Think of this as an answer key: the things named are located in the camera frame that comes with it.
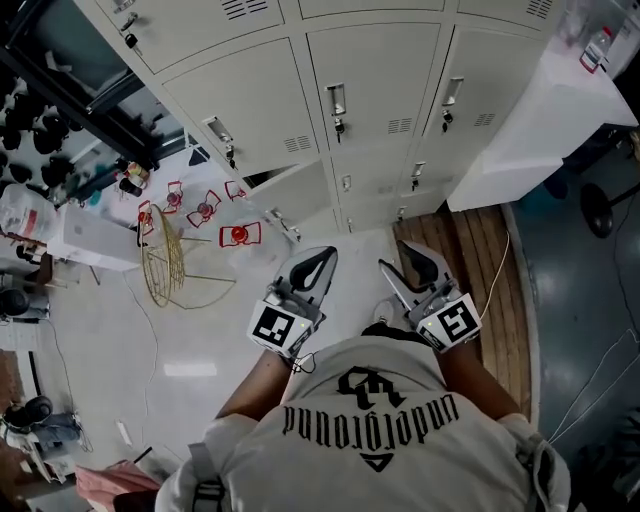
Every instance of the white t-shirt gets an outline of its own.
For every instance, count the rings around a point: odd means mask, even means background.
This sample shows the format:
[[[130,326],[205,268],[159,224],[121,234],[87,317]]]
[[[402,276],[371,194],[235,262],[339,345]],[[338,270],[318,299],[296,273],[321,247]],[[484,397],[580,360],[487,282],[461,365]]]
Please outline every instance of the white t-shirt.
[[[538,495],[546,509],[566,510],[564,461],[524,416],[495,422],[447,392],[430,355],[355,338],[318,352],[313,373],[294,375],[262,421],[215,420],[204,444],[223,510],[494,512],[525,510]],[[191,511],[196,473],[187,461],[156,510]]]

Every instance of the locker vent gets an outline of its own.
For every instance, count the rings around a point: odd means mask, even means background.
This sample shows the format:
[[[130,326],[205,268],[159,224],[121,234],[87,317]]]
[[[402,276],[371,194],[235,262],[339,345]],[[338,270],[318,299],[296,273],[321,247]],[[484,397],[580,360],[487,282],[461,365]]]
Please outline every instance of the locker vent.
[[[527,14],[546,20],[552,4],[553,0],[529,0]]]
[[[285,139],[284,145],[289,153],[293,153],[294,151],[300,151],[301,149],[310,149],[311,141],[309,140],[309,137],[305,135],[304,137],[298,137],[297,139]]]
[[[493,122],[495,114],[480,114],[473,126],[489,126]]]
[[[402,133],[408,132],[411,129],[413,118],[408,117],[406,119],[394,119],[389,121],[388,133]]]
[[[235,20],[253,12],[264,11],[269,5],[267,0],[220,0],[227,19]]]

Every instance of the gray floor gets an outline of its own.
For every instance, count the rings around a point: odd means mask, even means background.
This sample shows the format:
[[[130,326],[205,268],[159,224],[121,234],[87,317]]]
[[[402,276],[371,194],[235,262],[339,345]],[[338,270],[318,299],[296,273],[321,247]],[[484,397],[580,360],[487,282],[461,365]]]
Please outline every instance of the gray floor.
[[[629,200],[614,208],[614,233],[596,238],[583,221],[579,190],[588,181],[614,197],[640,180],[629,150],[612,151],[582,176],[570,178],[569,197],[561,203],[514,205],[533,286],[540,334],[540,429],[547,437],[558,428],[571,403],[596,370],[605,352],[631,328],[613,261],[615,229]],[[640,198],[618,236],[617,258],[630,307],[640,323]],[[638,354],[630,333],[611,350],[560,432],[585,411]],[[625,412],[640,406],[640,360],[588,414],[554,445],[570,467],[581,447],[606,439]]]

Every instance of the wire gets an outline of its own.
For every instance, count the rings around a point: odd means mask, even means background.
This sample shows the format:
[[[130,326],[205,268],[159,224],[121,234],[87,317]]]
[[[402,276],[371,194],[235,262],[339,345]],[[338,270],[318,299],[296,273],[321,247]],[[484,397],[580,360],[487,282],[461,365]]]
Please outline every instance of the wire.
[[[304,368],[304,364],[307,362],[307,360],[311,358],[311,361],[313,361],[313,368],[311,368],[311,370],[306,370]],[[316,353],[315,352],[309,352],[308,354],[305,354],[302,357],[296,357],[295,361],[291,364],[291,371],[293,373],[306,373],[307,375],[312,374],[314,371],[316,370]]]
[[[589,407],[587,407],[585,409],[585,411],[580,414],[580,416],[578,416],[565,430],[562,431],[562,433],[560,435],[558,435],[556,437],[556,434],[558,434],[558,431],[562,428],[562,426],[564,425],[564,422],[567,420],[567,418],[569,417],[569,414],[571,414],[571,411],[573,410],[573,407],[578,403],[578,401],[580,400],[580,398],[582,397],[582,394],[586,391],[587,387],[589,387],[589,385],[591,384],[591,382],[593,382],[593,379],[595,379],[596,375],[598,374],[598,371],[600,370],[600,368],[602,367],[602,365],[604,364],[605,359],[607,358],[607,356],[609,355],[609,353],[618,346],[618,344],[624,339],[624,337],[627,335],[627,333],[631,333],[631,336],[633,336],[634,341],[636,342],[636,345],[638,344],[638,339],[636,338],[636,335],[633,331],[633,329],[627,329],[626,331],[624,331],[622,333],[622,336],[620,336],[618,338],[618,341],[616,341],[613,345],[611,345],[609,347],[609,349],[604,353],[604,355],[602,356],[602,358],[600,359],[600,362],[598,363],[598,366],[596,367],[595,371],[591,374],[591,377],[589,377],[589,379],[587,380],[587,382],[584,384],[584,386],[582,386],[582,389],[580,389],[580,392],[578,393],[578,396],[576,396],[576,398],[573,400],[573,402],[571,402],[571,405],[569,406],[569,409],[567,409],[566,414],[564,415],[564,417],[562,418],[562,420],[560,421],[560,423],[558,424],[558,427],[556,428],[555,432],[553,434],[551,434],[551,436],[549,437],[549,442],[550,443],[554,443],[555,441],[557,441],[558,439],[560,439],[560,437],[562,437],[567,430],[569,430],[570,428],[572,428],[576,423],[578,423],[580,420],[582,420],[582,418],[584,418],[584,416],[586,416],[586,414],[589,412],[589,410],[596,404],[598,403],[598,401],[607,393],[607,391],[609,391],[622,377],[622,375],[624,375],[629,368],[631,368],[631,366],[638,360],[638,358],[640,357],[640,354],[638,356],[636,356],[636,358],[631,361],[631,363],[629,363],[627,365],[627,367],[625,368],[625,370],[622,372],[622,374],[614,381],[613,384],[611,384],[594,402],[591,403],[591,405],[589,405]]]
[[[498,267],[498,271],[496,272],[496,276],[493,278],[493,283],[491,283],[491,288],[489,289],[489,297],[487,298],[487,302],[484,305],[484,310],[480,315],[480,320],[484,318],[484,315],[487,313],[489,309],[489,303],[491,302],[491,296],[493,295],[493,288],[496,286],[498,282],[498,278],[500,277],[500,272],[502,271],[502,267],[504,266],[504,262],[507,259],[507,253],[509,252],[509,243],[511,242],[511,236],[509,235],[509,231],[507,231],[507,244],[504,248],[504,254],[502,255],[502,261],[500,262],[500,266]]]
[[[53,330],[53,339],[56,343],[56,349],[58,350],[58,354],[60,354],[60,360],[62,361],[62,366],[64,367],[64,375],[67,379],[67,388],[69,389],[69,400],[71,400],[71,410],[73,411],[73,417],[74,420],[76,422],[76,424],[78,425],[79,429],[80,429],[80,446],[82,447],[82,450],[86,453],[92,453],[93,452],[93,444],[91,444],[91,441],[89,440],[89,436],[87,436],[87,433],[84,430],[84,427],[82,426],[82,424],[80,423],[80,421],[77,420],[78,418],[78,414],[76,413],[76,406],[75,406],[75,400],[73,399],[73,392],[71,391],[71,381],[69,380],[69,370],[67,368],[67,362],[64,359],[64,356],[62,355],[62,350],[60,349],[60,344],[58,343],[58,333],[56,331],[56,327],[55,325],[53,325],[53,322],[51,320],[49,320],[48,318],[43,318],[42,319],[44,322],[47,322],[50,326],[51,329]]]
[[[631,213],[631,206],[633,206],[633,202],[635,201],[637,196],[638,196],[638,192],[636,191],[633,194],[633,197],[631,198],[631,200],[629,201],[629,204],[627,205],[627,213],[625,214],[624,218],[622,219],[622,222],[618,226],[618,229],[616,229],[616,234],[613,238],[613,265],[616,269],[616,277],[618,278],[618,285],[620,286],[620,290],[622,291],[622,299],[624,300],[624,307],[627,309],[627,313],[629,314],[629,319],[631,320],[631,325],[633,326],[633,330],[635,331],[635,334],[639,334],[638,326],[636,325],[636,321],[633,316],[633,311],[629,306],[627,291],[624,287],[624,283],[622,282],[622,274],[620,272],[620,265],[618,264],[617,253],[618,253],[618,234],[620,233],[620,230],[624,226],[625,222],[627,222],[627,219],[629,218],[629,214]]]
[[[213,306],[215,303],[221,301],[222,299],[224,299],[224,297],[227,295],[227,293],[229,293],[233,287],[236,285],[237,281],[233,281],[231,282],[231,286],[229,286],[229,288],[227,288],[217,299],[212,300],[211,302],[207,302],[206,304],[203,304],[202,306],[189,306],[189,307],[185,307],[182,304],[178,304],[177,302],[169,299],[169,302],[171,302],[172,304],[178,306],[179,308],[183,309],[184,311],[193,311],[194,309],[204,309],[204,308],[208,308],[209,306]]]
[[[144,447],[144,426],[147,422],[147,419],[149,418],[149,401],[147,400],[147,389],[149,388],[149,386],[151,385],[151,381],[153,380],[153,378],[156,375],[156,370],[158,369],[158,352],[160,351],[160,344],[158,343],[158,335],[156,334],[156,330],[153,328],[153,324],[151,323],[151,318],[149,318],[149,315],[147,314],[147,312],[145,311],[145,309],[142,307],[142,304],[140,304],[140,301],[138,301],[138,298],[136,297],[136,294],[133,293],[133,289],[131,288],[131,285],[129,284],[129,281],[127,281],[127,275],[126,274],[122,274],[122,278],[124,279],[124,283],[127,285],[127,288],[129,288],[129,292],[131,293],[131,297],[133,297],[133,300],[136,302],[136,304],[138,305],[138,307],[140,308],[140,310],[144,313],[144,316],[147,319],[147,322],[149,322],[149,327],[151,328],[151,332],[153,333],[153,339],[156,343],[156,352],[155,355],[153,356],[153,371],[151,372],[151,376],[149,377],[149,380],[147,381],[147,385],[144,387],[144,420],[142,422],[142,446]]]
[[[56,332],[56,328],[53,325],[53,322],[48,318],[42,319],[44,322],[47,322],[51,329],[53,330],[53,339],[56,343],[56,348],[58,349],[58,354],[60,354],[60,359],[62,360],[62,366],[64,367],[64,375],[67,378],[67,388],[69,389],[69,400],[71,400],[71,410],[75,411],[75,401],[73,400],[73,393],[71,392],[71,382],[69,381],[69,370],[67,369],[67,362],[64,360],[64,356],[62,355],[62,350],[60,350],[60,345],[58,344],[58,333]]]
[[[575,400],[571,403],[571,405],[569,406],[569,409],[567,410],[567,413],[564,415],[564,417],[562,418],[562,421],[560,422],[560,424],[558,425],[558,428],[556,428],[555,432],[551,435],[551,437],[549,438],[549,442],[550,443],[555,443],[556,441],[558,441],[558,439],[560,439],[562,436],[564,436],[571,428],[573,428],[573,426],[578,423],[579,421],[581,421],[586,415],[587,413],[602,399],[602,397],[613,387],[615,386],[620,379],[631,369],[631,367],[636,363],[636,361],[638,359],[640,359],[640,354],[638,354],[628,365],[627,367],[624,369],[624,371],[618,376],[618,378],[613,381],[612,384],[609,385],[609,387],[607,389],[605,389],[600,396],[598,396],[598,398],[593,401],[589,407],[587,407],[584,412],[582,412],[582,414],[580,414],[580,416],[578,416],[573,422],[571,422],[571,424],[564,429],[559,435],[558,431],[560,430],[560,428],[562,427],[562,425],[564,424],[564,422],[566,421],[567,417],[569,416],[569,414],[571,413],[571,410],[573,409],[573,407],[576,405],[576,403],[578,402],[578,400],[580,400],[580,397],[582,396],[582,394],[584,393],[584,391],[587,389],[587,387],[589,386],[589,384],[591,384],[591,382],[593,381],[593,379],[595,378],[596,374],[598,373],[598,370],[601,368],[602,364],[604,363],[604,360],[606,359],[606,357],[609,355],[609,353],[618,345],[618,343],[620,343],[622,341],[622,339],[625,337],[625,335],[630,332],[631,335],[633,336],[634,341],[636,342],[636,345],[638,344],[638,338],[636,337],[636,335],[638,334],[638,326],[636,325],[635,322],[635,318],[633,316],[633,311],[631,310],[631,307],[629,306],[629,300],[627,297],[627,291],[624,287],[624,283],[622,282],[622,273],[620,271],[620,265],[618,263],[618,235],[620,234],[620,231],[622,230],[622,228],[624,227],[625,223],[627,222],[627,219],[629,218],[629,215],[631,213],[631,207],[633,206],[633,203],[636,199],[638,195],[638,192],[636,191],[633,196],[631,197],[631,200],[629,201],[629,204],[627,205],[627,211],[625,213],[625,216],[622,219],[622,222],[620,222],[620,224],[618,225],[618,228],[616,229],[616,233],[614,235],[613,238],[613,265],[616,269],[616,277],[618,279],[618,285],[620,286],[620,291],[622,292],[622,299],[624,301],[624,307],[627,310],[627,314],[629,315],[629,320],[631,321],[631,325],[633,326],[633,329],[627,329],[622,336],[620,336],[620,338],[618,338],[618,341],[616,341],[611,347],[609,347],[609,349],[605,352],[604,356],[602,356],[602,359],[600,360],[600,363],[598,364],[598,366],[596,367],[596,370],[593,372],[593,374],[591,375],[591,377],[589,378],[589,380],[585,383],[585,385],[582,387],[582,389],[580,390],[580,393],[578,393],[578,396],[575,398]]]

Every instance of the locker door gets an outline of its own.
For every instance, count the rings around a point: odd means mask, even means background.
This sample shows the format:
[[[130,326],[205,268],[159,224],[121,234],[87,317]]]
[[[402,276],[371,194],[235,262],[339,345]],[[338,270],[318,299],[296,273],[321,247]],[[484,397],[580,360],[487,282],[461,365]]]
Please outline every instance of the locker door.
[[[439,187],[424,190],[419,194],[400,196],[396,200],[396,219],[409,219],[433,213],[440,208],[444,201],[445,197]]]
[[[288,39],[223,57],[165,84],[224,155],[230,136],[241,176],[317,159]]]
[[[343,152],[331,157],[340,202],[392,193],[409,144]]]
[[[285,171],[251,190],[248,197],[260,210],[280,219],[285,229],[294,229],[305,220],[313,224],[312,217],[331,208],[331,196],[320,161]]]
[[[393,196],[365,199],[342,205],[342,222],[350,233],[386,226],[393,222],[390,209]]]
[[[332,151],[411,139],[438,29],[387,23],[308,34]],[[346,127],[340,143],[335,119]]]
[[[113,24],[138,38],[153,72],[230,39],[283,23],[278,0],[97,0]]]
[[[544,43],[526,37],[456,27],[425,137],[401,194],[411,191],[410,173],[417,167],[421,187],[469,169],[524,91],[543,49]]]
[[[426,9],[441,11],[444,0],[300,0],[303,18],[341,12],[373,11],[376,9]]]
[[[545,30],[555,27],[563,5],[563,0],[460,0],[458,12]]]

